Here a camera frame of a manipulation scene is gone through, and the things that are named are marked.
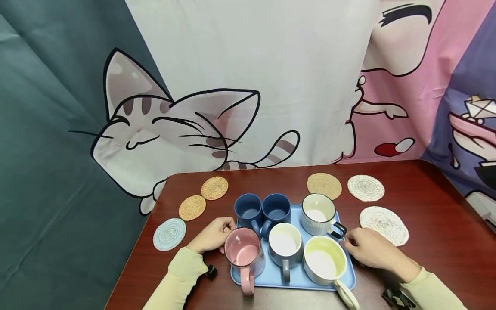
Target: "cat illustration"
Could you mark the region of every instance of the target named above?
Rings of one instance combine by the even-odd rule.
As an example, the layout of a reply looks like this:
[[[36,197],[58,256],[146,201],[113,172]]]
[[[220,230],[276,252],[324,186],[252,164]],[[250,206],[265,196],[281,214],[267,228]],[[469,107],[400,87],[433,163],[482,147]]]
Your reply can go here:
[[[260,152],[258,161],[245,162],[233,151],[257,115],[256,90],[219,88],[173,100],[118,49],[109,55],[104,83],[108,122],[96,135],[91,156],[125,192],[142,198],[142,214],[153,209],[174,174],[273,167],[300,143],[300,134],[290,130]],[[258,152],[258,147],[249,149]]]

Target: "fabric backdrop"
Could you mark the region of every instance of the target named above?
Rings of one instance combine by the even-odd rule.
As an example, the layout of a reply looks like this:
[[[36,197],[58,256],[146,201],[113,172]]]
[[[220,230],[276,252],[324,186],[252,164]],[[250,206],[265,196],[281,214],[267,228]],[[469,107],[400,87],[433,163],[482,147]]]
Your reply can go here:
[[[422,158],[494,225],[494,0],[366,3],[1,1],[1,308],[102,309],[180,172]]]

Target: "pink mug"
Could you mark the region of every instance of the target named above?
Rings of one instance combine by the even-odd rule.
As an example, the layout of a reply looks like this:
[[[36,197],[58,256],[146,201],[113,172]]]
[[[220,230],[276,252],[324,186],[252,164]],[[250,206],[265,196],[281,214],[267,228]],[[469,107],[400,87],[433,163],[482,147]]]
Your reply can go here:
[[[253,295],[255,278],[265,268],[265,255],[258,235],[249,228],[236,228],[227,236],[224,250],[229,263],[240,272],[243,294]]]

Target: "coaster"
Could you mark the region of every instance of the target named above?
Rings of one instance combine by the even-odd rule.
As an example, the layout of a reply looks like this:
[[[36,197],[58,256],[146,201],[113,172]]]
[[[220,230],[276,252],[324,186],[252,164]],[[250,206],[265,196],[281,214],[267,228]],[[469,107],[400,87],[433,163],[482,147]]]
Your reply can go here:
[[[351,195],[361,201],[378,201],[384,196],[384,186],[371,176],[357,175],[348,180]]]
[[[191,221],[200,216],[205,211],[207,202],[200,195],[186,198],[179,206],[179,217],[185,221]]]
[[[159,251],[177,247],[186,235],[186,223],[182,219],[169,219],[162,223],[153,234],[153,245]]]
[[[307,188],[311,194],[323,194],[334,200],[343,190],[339,180],[328,173],[315,173],[309,176]]]
[[[379,232],[397,247],[405,245],[410,233],[393,211],[383,207],[367,207],[360,213],[360,226]]]
[[[217,200],[227,193],[229,183],[223,177],[211,177],[201,186],[201,195],[207,200]]]

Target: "light yellow sleeve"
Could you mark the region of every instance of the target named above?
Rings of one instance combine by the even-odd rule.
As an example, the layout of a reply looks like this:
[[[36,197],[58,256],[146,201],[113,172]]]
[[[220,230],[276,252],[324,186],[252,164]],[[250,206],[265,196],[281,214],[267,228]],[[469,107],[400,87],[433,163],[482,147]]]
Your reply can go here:
[[[196,281],[207,271],[200,254],[186,247],[180,249],[143,310],[182,310]]]
[[[422,267],[410,283],[401,284],[403,291],[419,310],[466,310],[458,297],[438,277]]]

